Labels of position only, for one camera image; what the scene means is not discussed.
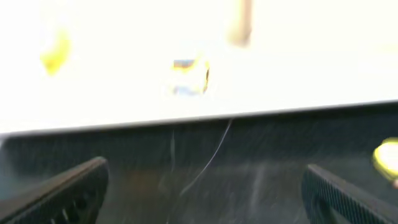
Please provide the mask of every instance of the white surface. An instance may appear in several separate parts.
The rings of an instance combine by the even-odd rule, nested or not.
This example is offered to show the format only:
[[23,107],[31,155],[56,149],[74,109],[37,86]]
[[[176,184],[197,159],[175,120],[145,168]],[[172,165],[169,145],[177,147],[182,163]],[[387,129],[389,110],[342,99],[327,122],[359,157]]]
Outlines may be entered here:
[[[48,21],[39,17],[45,1],[15,0],[30,2],[27,8],[1,2],[0,15],[8,14],[0,25],[9,35],[0,37],[6,49],[0,51],[0,133],[398,98],[398,2],[257,0],[251,46],[235,49],[223,41],[228,7],[222,1],[62,2],[60,21],[73,48],[55,77],[41,67],[42,37],[34,32],[34,25]],[[163,90],[176,48],[186,46],[210,57],[206,95],[176,97]]]

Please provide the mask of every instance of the scratch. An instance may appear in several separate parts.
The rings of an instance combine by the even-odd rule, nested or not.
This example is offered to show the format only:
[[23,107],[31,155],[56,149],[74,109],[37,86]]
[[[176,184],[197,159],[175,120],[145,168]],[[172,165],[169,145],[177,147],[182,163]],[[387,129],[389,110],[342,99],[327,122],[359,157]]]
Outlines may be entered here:
[[206,164],[206,166],[200,171],[200,173],[194,178],[194,180],[191,181],[187,186],[185,186],[185,187],[182,189],[182,191],[180,192],[180,197],[181,197],[183,194],[185,194],[185,192],[188,191],[188,190],[195,184],[195,182],[199,179],[199,177],[202,175],[202,173],[204,173],[204,171],[206,170],[206,168],[210,165],[210,163],[212,162],[212,160],[213,160],[214,157],[216,156],[218,150],[220,149],[220,147],[221,147],[221,145],[222,145],[222,143],[223,143],[223,141],[224,141],[224,138],[225,138],[225,136],[226,136],[226,133],[228,133],[229,127],[231,127],[231,124],[232,124],[232,119],[228,121],[228,125],[227,125],[227,127],[226,127],[226,129],[225,129],[225,132],[224,132],[224,134],[223,134],[223,137],[221,138],[221,141],[220,141],[220,143],[218,144],[218,147],[217,147],[216,151],[214,152],[213,156],[210,158],[210,160],[209,160],[209,162]]
[[172,133],[172,140],[170,142],[170,154],[172,157],[172,172],[174,171],[175,167],[175,141],[174,141],[174,129]]

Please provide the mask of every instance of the black surface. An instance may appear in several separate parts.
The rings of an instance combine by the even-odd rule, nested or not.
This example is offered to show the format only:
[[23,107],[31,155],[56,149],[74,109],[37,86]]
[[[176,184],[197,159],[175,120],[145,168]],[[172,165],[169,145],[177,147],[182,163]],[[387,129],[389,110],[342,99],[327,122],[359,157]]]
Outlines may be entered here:
[[8,139],[0,149],[0,198],[103,156],[110,185],[98,223],[308,223],[300,181],[309,163],[398,205],[398,190],[371,164],[381,141],[398,136],[397,105],[236,119],[180,196],[227,122]]

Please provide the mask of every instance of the beige object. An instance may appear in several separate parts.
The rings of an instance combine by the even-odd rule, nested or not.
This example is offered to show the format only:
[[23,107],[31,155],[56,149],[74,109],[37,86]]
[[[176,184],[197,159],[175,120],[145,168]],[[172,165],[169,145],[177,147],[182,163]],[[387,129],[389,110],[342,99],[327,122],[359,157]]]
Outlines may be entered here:
[[227,23],[228,41],[247,45],[252,29],[252,0],[227,1]]

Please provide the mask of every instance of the blurry object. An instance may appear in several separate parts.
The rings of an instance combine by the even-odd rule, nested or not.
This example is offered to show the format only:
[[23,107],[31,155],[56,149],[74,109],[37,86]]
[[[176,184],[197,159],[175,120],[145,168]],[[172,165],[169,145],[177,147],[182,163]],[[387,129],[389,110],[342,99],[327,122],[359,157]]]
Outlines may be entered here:
[[389,138],[374,150],[373,164],[388,180],[398,179],[398,139]]
[[311,224],[398,223],[398,208],[317,165],[308,165],[302,198]]
[[232,0],[228,5],[227,40],[234,45],[249,43],[252,25],[252,0]]
[[67,60],[69,52],[70,40],[66,30],[62,29],[58,31],[50,47],[40,55],[40,59],[49,75],[54,75],[60,70],[61,66]]
[[106,160],[92,159],[0,202],[0,223],[94,224],[107,186]]
[[175,94],[196,95],[207,90],[209,62],[200,55],[196,58],[174,60],[172,91]]

